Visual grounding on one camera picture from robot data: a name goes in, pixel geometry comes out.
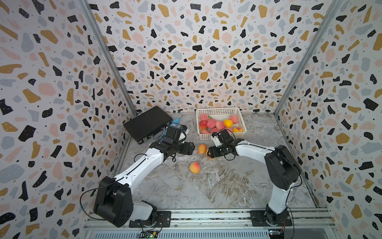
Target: patterned wall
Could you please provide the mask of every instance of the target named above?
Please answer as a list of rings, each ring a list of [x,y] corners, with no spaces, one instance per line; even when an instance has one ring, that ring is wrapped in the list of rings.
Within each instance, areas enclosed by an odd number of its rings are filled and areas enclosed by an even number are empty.
[[[271,113],[331,0],[89,3],[138,112]]]
[[[0,237],[79,238],[80,194],[115,167],[125,102],[76,2],[0,7]]]
[[[343,238],[381,238],[381,14],[344,1],[278,115]]]

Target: gray marble surface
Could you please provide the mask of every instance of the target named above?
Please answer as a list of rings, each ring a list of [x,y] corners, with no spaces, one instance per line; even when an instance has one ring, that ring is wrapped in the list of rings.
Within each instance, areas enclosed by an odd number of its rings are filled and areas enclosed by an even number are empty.
[[[272,182],[267,168],[259,161],[237,156],[233,161],[224,157],[210,160],[205,154],[199,155],[197,147],[206,144],[213,146],[212,140],[200,140],[197,134],[194,114],[174,114],[180,123],[189,127],[187,141],[194,142],[193,155],[177,155],[176,162],[168,158],[156,167],[137,187],[134,201],[145,200],[160,209],[181,208],[265,208],[272,192]],[[273,115],[243,115],[247,128],[243,136],[249,142],[264,145],[286,145],[280,128]],[[128,147],[122,171],[133,164],[138,153],[144,153],[151,139],[141,145],[134,140]],[[201,171],[193,174],[189,166],[198,162]],[[309,191],[303,184],[293,190],[288,206],[292,208],[313,208]]]

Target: plastic basket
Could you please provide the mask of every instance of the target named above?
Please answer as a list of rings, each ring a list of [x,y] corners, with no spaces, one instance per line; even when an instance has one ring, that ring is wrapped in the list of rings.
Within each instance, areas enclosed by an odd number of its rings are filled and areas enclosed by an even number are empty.
[[[245,127],[243,117],[241,116],[240,110],[237,107],[196,109],[196,127],[200,140],[210,140],[212,135],[210,133],[200,133],[199,118],[201,114],[208,114],[216,120],[225,120],[229,119],[229,117],[233,114],[237,115],[239,117],[239,122],[237,124],[234,124],[232,126],[232,129],[235,127],[241,127],[243,129],[243,132],[233,132],[233,135],[235,135],[236,138],[239,138],[247,132],[247,128]]]

